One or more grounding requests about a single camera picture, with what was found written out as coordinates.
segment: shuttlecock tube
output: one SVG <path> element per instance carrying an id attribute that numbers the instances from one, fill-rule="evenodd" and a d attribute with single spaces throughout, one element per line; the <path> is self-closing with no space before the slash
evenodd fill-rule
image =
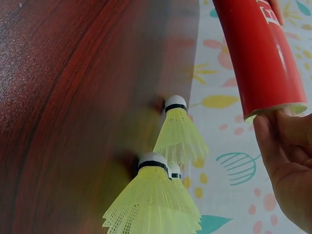
<path id="1" fill-rule="evenodd" d="M 214 0 L 239 89 L 244 119 L 307 108 L 296 62 L 268 0 Z"/>

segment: finger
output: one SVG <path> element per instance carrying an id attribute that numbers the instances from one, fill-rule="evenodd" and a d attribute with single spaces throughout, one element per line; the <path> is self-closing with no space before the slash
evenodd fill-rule
<path id="1" fill-rule="evenodd" d="M 306 154 L 312 158 L 312 147 L 301 147 Z"/>
<path id="2" fill-rule="evenodd" d="M 312 169 L 312 158 L 310 158 L 309 160 L 307 160 L 304 166 L 306 166 L 306 167 Z"/>
<path id="3" fill-rule="evenodd" d="M 270 0 L 270 5 L 272 7 L 272 10 L 274 11 L 279 23 L 281 25 L 284 25 L 284 17 L 281 10 L 281 4 L 279 0 Z"/>
<path id="4" fill-rule="evenodd" d="M 307 154 L 300 146 L 292 145 L 286 142 L 282 142 L 281 146 L 285 152 L 286 158 L 290 162 L 304 165 L 304 163 L 311 158 L 309 154 Z"/>
<path id="5" fill-rule="evenodd" d="M 305 117 L 291 117 L 276 113 L 279 132 L 288 143 L 312 147 L 312 114 Z"/>
<path id="6" fill-rule="evenodd" d="M 256 139 L 261 151 L 263 163 L 269 177 L 273 179 L 277 170 L 289 162 L 282 153 L 269 120 L 265 116 L 257 116 L 253 121 Z"/>

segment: wooden surface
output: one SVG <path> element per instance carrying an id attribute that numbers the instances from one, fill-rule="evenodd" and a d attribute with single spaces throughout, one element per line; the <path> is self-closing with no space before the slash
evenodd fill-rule
<path id="1" fill-rule="evenodd" d="M 147 103 L 189 99 L 197 25 L 196 0 L 0 0 L 0 233 L 105 232 L 123 129 L 143 153 Z"/>

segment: fingernail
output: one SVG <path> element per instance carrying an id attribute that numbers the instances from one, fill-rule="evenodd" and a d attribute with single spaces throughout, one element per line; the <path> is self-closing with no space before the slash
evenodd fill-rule
<path id="1" fill-rule="evenodd" d="M 288 116 L 294 116 L 294 113 L 292 112 L 292 110 L 290 109 L 290 107 L 285 107 L 282 109 L 283 113 L 288 115 Z"/>

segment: tablecloth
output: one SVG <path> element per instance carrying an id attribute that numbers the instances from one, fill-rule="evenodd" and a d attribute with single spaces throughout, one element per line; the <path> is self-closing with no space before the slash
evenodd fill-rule
<path id="1" fill-rule="evenodd" d="M 312 1 L 281 3 L 284 31 L 311 104 Z M 202 214 L 198 234 L 304 233 L 281 212 L 253 127 L 242 119 L 231 58 L 211 0 L 200 0 L 189 115 L 210 148 L 205 160 L 182 166 L 183 183 Z"/>

